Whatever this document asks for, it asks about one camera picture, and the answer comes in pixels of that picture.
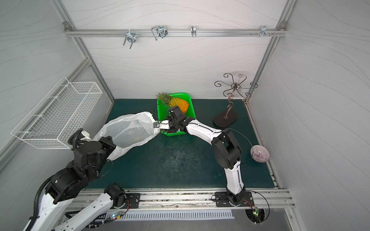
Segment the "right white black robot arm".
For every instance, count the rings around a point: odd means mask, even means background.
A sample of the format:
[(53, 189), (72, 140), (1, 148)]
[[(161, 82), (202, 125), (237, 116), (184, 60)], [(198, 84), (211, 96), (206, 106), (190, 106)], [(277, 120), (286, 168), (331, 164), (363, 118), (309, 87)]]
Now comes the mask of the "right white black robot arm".
[(178, 106), (170, 108), (169, 113), (169, 130), (196, 136), (212, 146), (216, 161), (225, 171), (229, 204), (240, 206), (246, 191), (240, 170), (242, 149), (233, 132), (214, 129), (187, 117)]

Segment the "orange pineapple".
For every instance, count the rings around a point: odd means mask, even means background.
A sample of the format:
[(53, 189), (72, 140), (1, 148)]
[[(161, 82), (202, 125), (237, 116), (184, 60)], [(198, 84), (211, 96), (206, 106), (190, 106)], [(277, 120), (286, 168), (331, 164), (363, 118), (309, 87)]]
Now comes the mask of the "orange pineapple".
[(172, 108), (178, 106), (183, 114), (188, 111), (189, 103), (178, 97), (168, 95), (166, 92), (158, 93), (157, 98), (162, 104)]

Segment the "white plastic bag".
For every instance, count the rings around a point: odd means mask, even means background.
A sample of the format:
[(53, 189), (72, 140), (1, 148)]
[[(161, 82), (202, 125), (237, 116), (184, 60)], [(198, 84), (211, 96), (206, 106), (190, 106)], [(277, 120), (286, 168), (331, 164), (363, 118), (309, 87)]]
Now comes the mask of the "white plastic bag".
[(142, 146), (155, 138), (160, 133), (160, 129), (154, 128), (154, 123), (155, 119), (150, 112), (123, 115), (105, 124), (92, 140), (112, 137), (116, 148), (108, 159), (114, 161), (132, 148)]

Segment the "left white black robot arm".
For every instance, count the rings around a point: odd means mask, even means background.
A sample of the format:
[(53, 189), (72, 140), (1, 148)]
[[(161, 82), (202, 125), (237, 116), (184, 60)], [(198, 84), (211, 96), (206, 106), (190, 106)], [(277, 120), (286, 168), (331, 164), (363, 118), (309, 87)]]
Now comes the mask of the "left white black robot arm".
[(42, 183), (35, 195), (33, 214), (24, 228), (26, 231), (81, 231), (110, 208), (128, 205), (125, 191), (114, 183), (90, 205), (57, 225), (80, 191), (98, 179), (108, 156), (116, 149), (110, 136), (98, 141), (83, 141), (75, 136), (71, 142), (74, 160)]

